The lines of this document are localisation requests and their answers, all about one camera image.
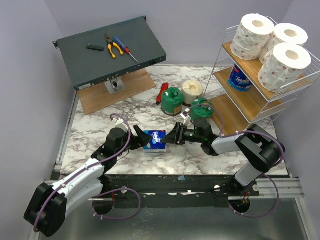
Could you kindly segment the floral roll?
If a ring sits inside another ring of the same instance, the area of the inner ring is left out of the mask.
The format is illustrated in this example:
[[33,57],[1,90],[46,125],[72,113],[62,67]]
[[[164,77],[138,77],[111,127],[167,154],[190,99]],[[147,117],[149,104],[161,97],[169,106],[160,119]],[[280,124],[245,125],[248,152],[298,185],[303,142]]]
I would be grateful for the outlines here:
[[282,86],[296,81],[311,62],[304,47],[279,43],[259,70],[258,81],[267,91],[275,93]]
[[308,41],[307,32],[291,23],[279,23],[274,27],[267,44],[263,47],[258,59],[264,64],[273,52],[274,47],[280,43],[290,43],[298,46],[304,46]]
[[243,16],[231,42],[231,52],[242,60],[258,58],[274,28],[274,23],[263,15],[250,13]]

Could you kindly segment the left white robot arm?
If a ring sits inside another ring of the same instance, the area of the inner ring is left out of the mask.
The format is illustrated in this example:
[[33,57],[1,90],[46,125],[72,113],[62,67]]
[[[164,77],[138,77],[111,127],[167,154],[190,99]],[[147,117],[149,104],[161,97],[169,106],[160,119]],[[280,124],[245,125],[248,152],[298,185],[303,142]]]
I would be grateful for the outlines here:
[[101,177],[117,163],[123,152],[145,147],[152,140],[137,125],[133,128],[136,134],[112,128],[105,143],[81,168],[56,183],[43,182],[35,189],[23,216],[35,232],[51,237],[75,208],[92,197],[104,198],[110,194],[111,185]]

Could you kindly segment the floral roll back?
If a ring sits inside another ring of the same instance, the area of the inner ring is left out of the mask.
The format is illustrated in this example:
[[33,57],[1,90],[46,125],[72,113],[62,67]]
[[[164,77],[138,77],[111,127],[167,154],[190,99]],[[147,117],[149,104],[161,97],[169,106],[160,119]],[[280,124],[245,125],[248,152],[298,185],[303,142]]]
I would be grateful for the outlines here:
[[282,86],[296,81],[311,62],[304,47],[279,43],[259,70],[258,81],[267,91],[275,93]]

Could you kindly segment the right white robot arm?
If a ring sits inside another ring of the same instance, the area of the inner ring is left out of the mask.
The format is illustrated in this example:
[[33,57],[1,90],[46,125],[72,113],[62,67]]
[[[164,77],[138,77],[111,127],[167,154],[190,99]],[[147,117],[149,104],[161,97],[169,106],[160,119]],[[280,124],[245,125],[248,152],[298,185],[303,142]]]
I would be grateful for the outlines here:
[[208,156],[219,156],[224,153],[242,152],[247,163],[234,175],[230,183],[230,191],[241,196],[248,190],[248,185],[262,174],[269,172],[284,159],[286,149],[257,124],[230,135],[214,134],[212,126],[205,118],[193,122],[193,129],[177,122],[173,130],[167,134],[162,143],[184,145],[186,142],[198,143]]

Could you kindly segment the blue Tempo tissue roll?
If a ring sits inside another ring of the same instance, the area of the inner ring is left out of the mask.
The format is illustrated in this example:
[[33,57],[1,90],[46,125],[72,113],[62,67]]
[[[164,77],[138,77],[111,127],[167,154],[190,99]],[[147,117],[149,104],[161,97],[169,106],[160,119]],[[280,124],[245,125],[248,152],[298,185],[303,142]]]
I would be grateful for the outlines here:
[[239,92],[247,92],[253,86],[251,81],[236,64],[234,64],[231,70],[228,78],[228,84]]

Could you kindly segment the floral roll front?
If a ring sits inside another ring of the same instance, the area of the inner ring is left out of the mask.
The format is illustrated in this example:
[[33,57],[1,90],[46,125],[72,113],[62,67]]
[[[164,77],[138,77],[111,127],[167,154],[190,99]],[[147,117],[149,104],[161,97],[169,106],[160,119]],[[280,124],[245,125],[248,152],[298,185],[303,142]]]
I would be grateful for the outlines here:
[[279,23],[274,27],[267,44],[263,47],[258,59],[264,64],[273,52],[274,47],[280,43],[290,43],[298,46],[304,46],[308,41],[307,32],[291,23]]

